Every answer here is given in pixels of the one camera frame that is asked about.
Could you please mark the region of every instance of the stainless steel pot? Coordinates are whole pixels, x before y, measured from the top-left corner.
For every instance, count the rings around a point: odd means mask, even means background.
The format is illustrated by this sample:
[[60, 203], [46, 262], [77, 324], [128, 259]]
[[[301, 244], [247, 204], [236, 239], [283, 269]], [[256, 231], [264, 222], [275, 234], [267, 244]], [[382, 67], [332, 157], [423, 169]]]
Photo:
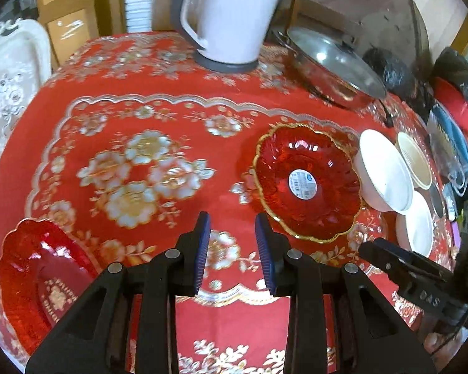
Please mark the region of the stainless steel pot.
[[352, 48], [302, 27], [292, 27], [279, 42], [293, 56], [293, 67], [309, 87], [348, 109], [361, 109], [376, 99], [384, 99], [387, 90], [378, 75]]

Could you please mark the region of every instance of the screw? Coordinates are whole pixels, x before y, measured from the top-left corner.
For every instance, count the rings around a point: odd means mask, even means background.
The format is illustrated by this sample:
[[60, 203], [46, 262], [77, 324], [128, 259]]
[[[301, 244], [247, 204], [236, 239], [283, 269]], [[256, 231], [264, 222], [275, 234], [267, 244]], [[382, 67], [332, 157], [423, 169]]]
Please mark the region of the screw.
[[119, 273], [123, 269], [123, 264], [121, 263], [111, 263], [108, 267], [108, 271], [111, 274]]
[[165, 256], [166, 256], [168, 259], [176, 259], [177, 257], [180, 256], [180, 250], [179, 250], [179, 249], [168, 249], [168, 250], [165, 252]]
[[288, 257], [293, 260], [298, 260], [301, 257], [301, 252], [296, 249], [290, 249], [287, 253]]
[[350, 274], [355, 274], [359, 271], [359, 268], [353, 263], [347, 263], [345, 264], [345, 271]]

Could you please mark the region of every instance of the pot lid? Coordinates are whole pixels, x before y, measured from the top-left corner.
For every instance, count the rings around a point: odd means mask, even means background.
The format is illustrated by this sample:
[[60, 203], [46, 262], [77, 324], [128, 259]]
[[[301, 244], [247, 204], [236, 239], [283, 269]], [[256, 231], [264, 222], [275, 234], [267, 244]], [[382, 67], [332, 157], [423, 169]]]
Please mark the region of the pot lid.
[[380, 77], [351, 47], [341, 45], [312, 29], [302, 27], [290, 28], [288, 37], [312, 61], [317, 62], [356, 89], [373, 98], [386, 97], [387, 91]]

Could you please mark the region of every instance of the red plate with gold pattern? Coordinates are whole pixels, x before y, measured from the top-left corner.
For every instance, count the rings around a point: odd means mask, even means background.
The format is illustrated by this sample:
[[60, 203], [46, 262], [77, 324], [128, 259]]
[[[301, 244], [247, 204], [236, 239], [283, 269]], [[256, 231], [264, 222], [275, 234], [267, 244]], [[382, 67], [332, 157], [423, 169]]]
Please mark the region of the red plate with gold pattern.
[[327, 133], [278, 125], [260, 138], [253, 168], [263, 207], [290, 235], [329, 243], [352, 229], [360, 180]]
[[97, 277], [85, 251], [55, 223], [25, 219], [3, 242], [3, 309], [32, 353]]

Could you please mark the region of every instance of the red tablecloth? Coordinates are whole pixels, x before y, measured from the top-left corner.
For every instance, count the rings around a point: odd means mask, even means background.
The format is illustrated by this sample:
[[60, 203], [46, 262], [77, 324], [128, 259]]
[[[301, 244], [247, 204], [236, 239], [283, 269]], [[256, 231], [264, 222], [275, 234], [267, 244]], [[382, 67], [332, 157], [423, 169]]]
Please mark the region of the red tablecloth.
[[[172, 247], [197, 213], [208, 211], [212, 232], [202, 289], [195, 299], [177, 299], [181, 370], [277, 374], [289, 302], [268, 294], [260, 269], [253, 222], [262, 207], [252, 179], [258, 139], [277, 123], [300, 122], [327, 131], [353, 156], [360, 132], [374, 128], [393, 141], [405, 131], [427, 153], [422, 124], [396, 97], [386, 101], [395, 116], [388, 130], [378, 103], [354, 113], [309, 94], [286, 68], [285, 55], [267, 46], [252, 73], [218, 74], [196, 65], [175, 33], [86, 44], [39, 91], [0, 160], [0, 256], [5, 235], [19, 221], [49, 218], [98, 271], [115, 260], [136, 265]], [[166, 175], [177, 185], [166, 185]], [[365, 240], [395, 241], [394, 222], [395, 215], [366, 206], [353, 229], [333, 243], [290, 240], [321, 263], [359, 265], [411, 324], [419, 311], [357, 256]], [[435, 223], [431, 254], [447, 267], [449, 229], [445, 219]], [[49, 328], [46, 319], [44, 327], [26, 330], [30, 313], [0, 280], [0, 343], [22, 362]], [[332, 346], [330, 337], [331, 371]]]

